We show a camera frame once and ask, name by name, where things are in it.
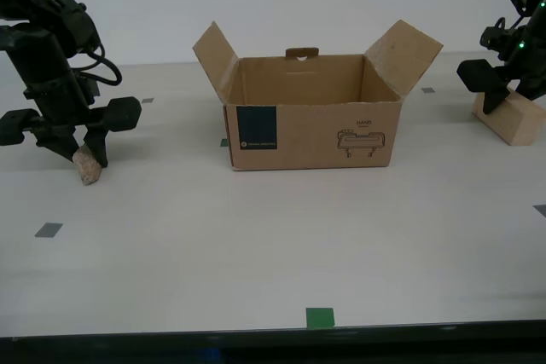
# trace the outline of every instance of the printed label on box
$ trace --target printed label on box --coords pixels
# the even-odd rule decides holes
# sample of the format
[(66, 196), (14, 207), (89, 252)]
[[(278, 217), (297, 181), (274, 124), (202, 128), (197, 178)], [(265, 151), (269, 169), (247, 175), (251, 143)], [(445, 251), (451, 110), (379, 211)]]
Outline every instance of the printed label on box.
[(241, 149), (276, 149), (276, 107), (238, 106)]

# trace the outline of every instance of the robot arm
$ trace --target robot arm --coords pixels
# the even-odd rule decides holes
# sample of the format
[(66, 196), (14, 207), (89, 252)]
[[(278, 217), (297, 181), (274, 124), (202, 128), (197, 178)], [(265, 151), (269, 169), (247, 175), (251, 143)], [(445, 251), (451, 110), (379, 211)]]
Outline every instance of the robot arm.
[[(470, 60), (457, 69), (473, 93), (485, 93), (484, 113), (489, 114), (510, 94), (508, 83), (519, 79), (516, 92), (529, 100), (546, 94), (546, 0), (511, 0), (520, 18), (509, 29), (502, 17), (487, 27), (480, 44), (494, 50), (504, 66), (492, 67), (486, 60)], [(530, 17), (526, 26), (518, 27)]]
[[(140, 102), (134, 97), (113, 99), (108, 107), (93, 108), (99, 96), (96, 82), (119, 85), (121, 73), (104, 56), (104, 47), (86, 7), (74, 0), (0, 0), (0, 19), (28, 20), (0, 26), (0, 51), (6, 51), (26, 85), (27, 100), (42, 113), (17, 110), (0, 118), (0, 146), (20, 144), (23, 132), (36, 136), (46, 147), (72, 160), (78, 150), (73, 133), (85, 125), (85, 143), (102, 167), (107, 166), (105, 138), (109, 131), (132, 130), (140, 118)], [(67, 59), (85, 53), (96, 61), (71, 68)], [(115, 80), (86, 72), (99, 64), (108, 66)]]

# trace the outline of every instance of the white tabletop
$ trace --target white tabletop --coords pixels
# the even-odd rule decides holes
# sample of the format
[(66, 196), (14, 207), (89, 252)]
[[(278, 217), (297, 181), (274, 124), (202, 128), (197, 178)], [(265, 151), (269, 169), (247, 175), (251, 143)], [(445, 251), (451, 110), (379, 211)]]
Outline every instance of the white tabletop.
[[(154, 102), (97, 184), (33, 136), (0, 147), (0, 337), (546, 319), (546, 136), (472, 116), (455, 70), (482, 55), (440, 55), (380, 169), (233, 171), (199, 65), (123, 67), (97, 105)], [(0, 87), (0, 115), (31, 106)]]

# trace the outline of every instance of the small rock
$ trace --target small rock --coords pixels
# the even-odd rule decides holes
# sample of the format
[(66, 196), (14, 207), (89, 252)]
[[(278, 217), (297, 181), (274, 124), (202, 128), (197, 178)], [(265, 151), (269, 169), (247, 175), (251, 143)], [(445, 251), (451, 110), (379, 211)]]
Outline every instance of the small rock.
[(76, 165), (84, 185), (95, 183), (101, 177), (102, 167), (96, 162), (95, 156), (86, 145), (78, 148), (78, 151), (72, 156), (72, 161)]

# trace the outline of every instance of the open cardboard box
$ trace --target open cardboard box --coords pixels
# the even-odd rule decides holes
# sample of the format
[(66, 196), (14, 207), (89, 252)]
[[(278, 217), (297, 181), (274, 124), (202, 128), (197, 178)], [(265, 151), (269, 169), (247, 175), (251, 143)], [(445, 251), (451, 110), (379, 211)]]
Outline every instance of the open cardboard box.
[(387, 166), (404, 97), (442, 44), (398, 21), (363, 55), (237, 57), (216, 23), (194, 52), (224, 104), (236, 170)]

